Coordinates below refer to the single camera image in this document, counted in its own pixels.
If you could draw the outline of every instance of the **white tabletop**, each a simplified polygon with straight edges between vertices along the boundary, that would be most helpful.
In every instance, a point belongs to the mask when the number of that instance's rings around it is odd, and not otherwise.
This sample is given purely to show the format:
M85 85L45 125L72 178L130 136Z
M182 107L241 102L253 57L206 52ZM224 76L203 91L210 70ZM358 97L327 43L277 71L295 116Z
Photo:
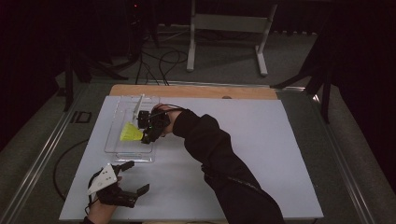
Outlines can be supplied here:
M82 220L92 175L113 162L106 139L119 96L107 96L67 195L60 220ZM285 219L323 217L312 182L288 117L278 100L161 98L165 104L209 114L232 137L233 150L250 168L262 188L279 204ZM201 164L172 134L155 143L155 162L138 162L121 172L120 187L136 191L150 184L135 208L120 207L113 218L128 221L222 220L213 190L205 183Z

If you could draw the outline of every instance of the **transparent tray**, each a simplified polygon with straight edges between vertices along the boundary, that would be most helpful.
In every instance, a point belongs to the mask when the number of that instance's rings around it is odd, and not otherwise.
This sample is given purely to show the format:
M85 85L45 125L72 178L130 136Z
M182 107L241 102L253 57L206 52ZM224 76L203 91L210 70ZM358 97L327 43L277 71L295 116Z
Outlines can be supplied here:
M137 120L133 119L135 108L141 96L122 96L114 111L113 122L107 137L105 152L113 154L114 161L153 162L155 159L154 144L142 144L140 141L121 141L120 135L126 122L137 127ZM160 102L159 97L142 98L140 110L151 111Z

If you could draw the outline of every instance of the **yellow object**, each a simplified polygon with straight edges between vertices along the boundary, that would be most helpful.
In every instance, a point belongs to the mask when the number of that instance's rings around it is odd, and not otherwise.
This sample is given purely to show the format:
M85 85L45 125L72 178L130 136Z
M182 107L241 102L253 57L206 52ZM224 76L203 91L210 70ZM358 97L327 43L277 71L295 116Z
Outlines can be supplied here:
M139 141L143 138L143 133L139 131L131 122L126 122L122 129L120 141Z

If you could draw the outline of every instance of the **black jacket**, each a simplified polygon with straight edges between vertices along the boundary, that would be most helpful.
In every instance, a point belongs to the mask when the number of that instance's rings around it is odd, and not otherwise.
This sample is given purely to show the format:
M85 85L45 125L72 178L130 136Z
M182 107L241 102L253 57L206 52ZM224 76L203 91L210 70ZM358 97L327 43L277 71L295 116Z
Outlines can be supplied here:
M230 224L284 223L277 203L233 153L230 135L215 119L186 110L177 117L173 133L185 138L187 151L202 163L205 182L215 191Z

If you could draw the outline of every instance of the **white metal frame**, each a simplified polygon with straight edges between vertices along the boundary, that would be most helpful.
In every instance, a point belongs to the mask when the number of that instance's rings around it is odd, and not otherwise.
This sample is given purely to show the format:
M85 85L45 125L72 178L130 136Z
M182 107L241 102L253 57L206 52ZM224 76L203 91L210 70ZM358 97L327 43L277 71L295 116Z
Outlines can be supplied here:
M267 76L268 71L265 65L262 51L267 41L268 34L271 29L272 21L276 12L277 5L272 5L270 14L267 18L259 17L241 17L241 16L224 16L224 15L209 15L195 13L195 0L191 0L191 35L190 35L190 49L187 60L187 71L194 70L195 61L195 30L221 30L221 31L238 31L251 32L262 34L262 42L256 46L257 62L260 67L260 74Z

